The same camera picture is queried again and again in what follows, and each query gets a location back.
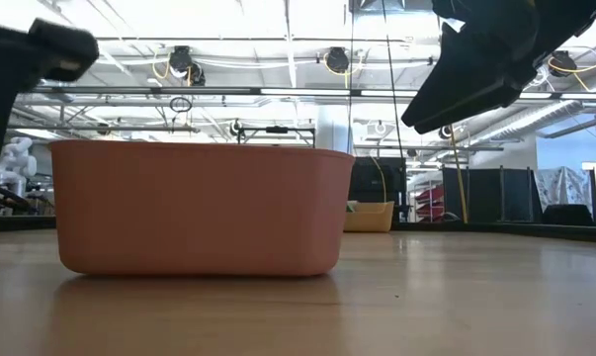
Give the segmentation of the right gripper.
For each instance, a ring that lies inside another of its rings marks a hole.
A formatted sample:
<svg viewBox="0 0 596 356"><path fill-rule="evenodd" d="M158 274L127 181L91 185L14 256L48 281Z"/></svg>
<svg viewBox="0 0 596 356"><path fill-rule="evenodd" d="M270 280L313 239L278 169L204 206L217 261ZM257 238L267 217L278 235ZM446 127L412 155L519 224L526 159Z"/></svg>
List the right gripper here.
<svg viewBox="0 0 596 356"><path fill-rule="evenodd" d="M433 0L442 18L441 54L401 115L419 133L511 105L536 68L596 19L596 0Z"/></svg>

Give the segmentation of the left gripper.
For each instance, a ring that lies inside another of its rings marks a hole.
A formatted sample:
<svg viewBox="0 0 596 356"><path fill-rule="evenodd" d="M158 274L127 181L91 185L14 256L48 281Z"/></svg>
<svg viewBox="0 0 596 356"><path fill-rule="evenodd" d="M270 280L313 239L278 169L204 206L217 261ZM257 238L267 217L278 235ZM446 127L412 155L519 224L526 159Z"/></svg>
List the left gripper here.
<svg viewBox="0 0 596 356"><path fill-rule="evenodd" d="M0 154L16 96L41 80L74 82L99 55L86 30L41 18L25 32L0 26Z"/></svg>

